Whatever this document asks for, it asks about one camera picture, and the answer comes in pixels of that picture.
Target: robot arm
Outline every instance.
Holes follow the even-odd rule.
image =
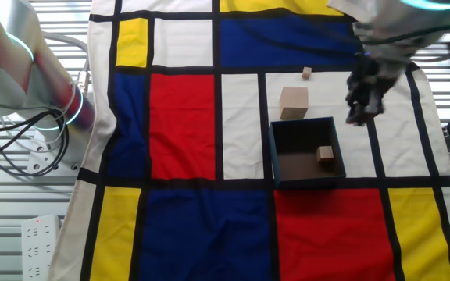
[[[29,119],[43,108],[61,108],[74,128],[64,160],[80,164],[95,111],[49,49],[37,17],[27,0],[0,0],[0,116]],[[60,133],[51,116],[35,127],[47,141]]]
[[[403,34],[450,25],[450,1],[377,0],[368,23],[355,23],[366,54],[348,78],[347,123],[363,125],[384,112],[382,98],[395,84],[417,50],[435,43],[444,32],[424,34],[389,44],[373,44]]]

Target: cable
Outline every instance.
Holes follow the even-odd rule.
[[[15,106],[3,105],[0,103],[1,108],[11,109],[11,110],[35,110],[35,109],[54,109],[46,106],[36,106],[36,107],[28,107],[28,108],[17,108]]]
[[[78,40],[74,37],[69,37],[69,36],[65,36],[65,35],[61,35],[61,34],[53,34],[53,33],[44,32],[44,31],[43,31],[43,36],[46,39],[76,45],[78,48],[83,50],[86,53],[86,62],[84,62],[83,71],[90,70],[90,61],[89,61],[89,57],[88,57],[88,45],[86,43],[84,43],[83,41]]]
[[[52,161],[52,163],[50,165],[48,165],[47,167],[43,168],[41,171],[39,172],[35,172],[35,173],[28,173],[26,171],[23,171],[22,169],[20,169],[18,166],[16,166],[11,159],[8,158],[8,156],[6,155],[6,153],[4,151],[1,151],[1,154],[3,155],[3,157],[6,159],[6,161],[14,168],[18,171],[18,173],[15,173],[9,169],[7,169],[6,167],[4,167],[3,165],[0,164],[0,169],[4,170],[5,172],[7,172],[10,175],[13,176],[43,176],[46,175],[48,173],[50,173],[51,171],[53,171],[53,169],[55,169],[58,165],[58,163],[60,163],[63,159],[63,156],[65,155],[67,148],[69,146],[69,130],[67,128],[67,125],[65,123],[65,119],[62,120],[56,120],[57,121],[57,125],[59,127],[64,126],[65,130],[64,130],[64,134],[62,135],[62,142],[60,144],[60,150],[57,154],[57,156],[55,157],[55,159]]]
[[[19,138],[20,136],[23,135],[23,133],[25,133],[27,130],[29,130],[35,123],[39,122],[41,119],[43,119],[44,117],[48,116],[48,115],[55,115],[55,112],[53,111],[47,111],[47,112],[42,112],[30,119],[28,119],[25,122],[21,122],[19,124],[17,124],[16,127],[18,126],[24,126],[26,125],[13,139],[11,139],[7,144],[3,145],[2,147],[0,147],[0,152],[5,150],[8,146],[10,146],[11,144],[13,144],[17,138]],[[0,128],[0,132],[5,131],[5,128]]]
[[[69,111],[70,106],[72,106],[73,102],[74,102],[74,98],[76,97],[76,87],[73,87],[73,93],[72,93],[72,97],[70,97],[69,103],[66,105],[66,107],[63,110],[60,110],[58,108],[49,108],[49,107],[45,107],[45,106],[36,106],[36,107],[29,107],[29,108],[16,108],[16,107],[12,107],[12,106],[8,106],[8,105],[3,105],[0,104],[0,107],[2,108],[7,108],[7,109],[12,109],[12,110],[36,110],[36,109],[47,109],[47,110],[60,110],[62,112],[61,115],[55,117],[55,120],[62,118],[67,111]]]
[[[435,33],[435,32],[447,31],[447,30],[450,30],[450,25],[442,26],[442,27],[431,27],[431,28],[427,28],[425,30],[413,31],[413,32],[408,33],[408,34],[402,34],[402,35],[390,37],[390,38],[387,38],[387,39],[368,40],[368,41],[363,41],[362,43],[363,44],[367,44],[369,46],[376,46],[376,45],[381,45],[381,44],[390,44],[390,43],[394,43],[396,41],[402,41],[402,40],[410,39],[410,38],[413,38],[413,37],[419,37],[419,36],[423,36],[423,35],[427,35],[427,34],[432,34],[432,33]]]
[[[13,126],[9,126],[9,127],[6,127],[6,128],[0,128],[0,132],[4,132],[4,131],[7,131],[7,130],[13,130],[13,129],[16,129],[16,128],[20,128],[20,127],[25,126],[25,125],[30,124],[30,123],[33,123],[33,125],[34,125],[35,123],[37,123],[41,119],[43,119],[45,116],[51,115],[52,112],[53,112],[52,110],[48,110],[46,112],[41,112],[41,113],[37,114],[36,116],[34,116],[32,118],[29,118],[26,121],[23,121],[21,123],[18,123],[18,124],[15,124]]]
[[[3,125],[3,127],[6,128],[6,125],[5,125],[5,117],[6,117],[6,116],[0,116],[0,120],[1,120],[1,124]],[[6,117],[6,118],[8,119],[8,121],[10,121],[11,123],[15,124],[10,118],[8,118],[8,117]],[[64,132],[64,129],[65,129],[65,127],[62,128],[62,130],[60,131],[60,134],[57,136],[57,138],[54,139],[54,140],[52,140],[52,141],[42,141],[42,140],[37,140],[37,139],[34,139],[34,141],[41,142],[41,143],[44,144],[45,146],[46,146],[46,144],[53,144],[53,143],[55,143],[55,142],[62,136],[62,134],[63,134],[63,132]],[[7,131],[6,131],[6,134],[7,134],[8,137],[10,137],[10,138],[14,138],[14,137],[15,137],[15,136],[13,136],[13,135],[10,133],[10,130],[7,130]],[[48,149],[48,150],[42,150],[42,151],[39,151],[39,150],[36,150],[36,149],[32,149],[32,148],[27,147],[26,145],[22,144],[19,140],[16,140],[15,143],[18,144],[21,148],[23,148],[23,149],[25,149],[25,150],[27,150],[27,151],[30,151],[30,152],[34,152],[34,153],[49,153],[49,152],[53,152],[53,151],[57,150],[57,149],[60,147],[60,145],[57,145],[57,146],[55,146],[54,148],[51,148],[51,149]]]

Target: large wooden block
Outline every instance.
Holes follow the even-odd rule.
[[[328,163],[334,160],[333,148],[331,146],[324,146],[317,148],[318,163]]]
[[[280,118],[294,120],[305,118],[309,109],[309,89],[307,87],[284,87],[280,94]]]

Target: black cable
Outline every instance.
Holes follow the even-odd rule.
[[[48,110],[48,111],[45,111],[45,112],[41,112],[41,113],[37,114],[36,116],[34,116],[32,118],[29,118],[29,119],[27,119],[27,120],[25,120],[25,121],[23,121],[21,123],[15,124],[13,126],[7,126],[6,128],[0,128],[0,132],[5,132],[7,130],[17,129],[17,128],[20,128],[20,127],[22,127],[24,125],[30,124],[30,123],[33,123],[33,125],[34,125],[35,123],[39,122],[44,117],[46,117],[48,115],[51,115],[52,112],[53,112],[53,110]]]
[[[41,119],[43,119],[44,117],[46,117],[46,116],[48,116],[48,115],[52,115],[52,116],[55,116],[54,114],[53,114],[53,110],[49,110],[49,111],[47,111],[47,112],[42,112],[42,113],[40,113],[40,114],[38,114],[38,115],[36,115],[35,117],[32,117],[32,118],[30,118],[30,119],[28,119],[27,121],[25,121],[25,122],[22,122],[22,123],[20,123],[20,124],[17,124],[17,125],[20,125],[20,126],[22,126],[24,123],[28,123],[14,138],[12,138],[8,143],[6,143],[5,145],[3,145],[2,147],[0,147],[0,152],[1,151],[3,151],[3,150],[5,150],[7,147],[9,147],[10,145],[12,145],[20,136],[22,136],[27,130],[29,130],[33,125],[35,125],[36,123],[38,123]]]
[[[67,148],[69,147],[69,128],[66,125],[65,119],[64,118],[57,118],[55,119],[57,122],[57,125],[59,126],[59,129],[61,130],[64,126],[64,131],[63,134],[61,135],[61,142],[60,142],[60,149],[59,152],[57,153],[56,157],[54,158],[54,160],[52,161],[52,163],[48,166],[46,166],[45,168],[43,168],[42,170],[35,172],[35,173],[28,173],[24,170],[22,170],[21,168],[19,168],[18,166],[16,166],[11,159],[9,159],[9,157],[6,155],[6,153],[4,151],[1,151],[0,154],[5,158],[5,160],[14,168],[18,171],[18,173],[15,173],[9,169],[7,169],[6,167],[4,167],[3,165],[0,164],[0,169],[4,170],[5,172],[7,172],[10,175],[13,176],[44,176],[48,173],[50,173],[51,171],[53,171],[55,169],[55,167],[62,161],[63,157],[65,156],[65,153],[67,151]]]
[[[394,43],[396,41],[401,41],[401,40],[410,39],[413,37],[419,37],[419,36],[423,36],[423,35],[427,35],[427,34],[432,34],[435,32],[447,31],[447,30],[450,30],[450,25],[442,26],[442,27],[431,27],[431,28],[427,28],[425,30],[418,30],[418,31],[414,31],[414,32],[411,32],[408,34],[390,37],[387,39],[368,40],[368,41],[363,41],[362,43],[371,45],[371,46],[380,45],[380,44],[390,44],[390,43]]]

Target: power strip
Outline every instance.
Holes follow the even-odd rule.
[[[45,215],[22,222],[23,281],[45,281],[59,235],[59,217]]]

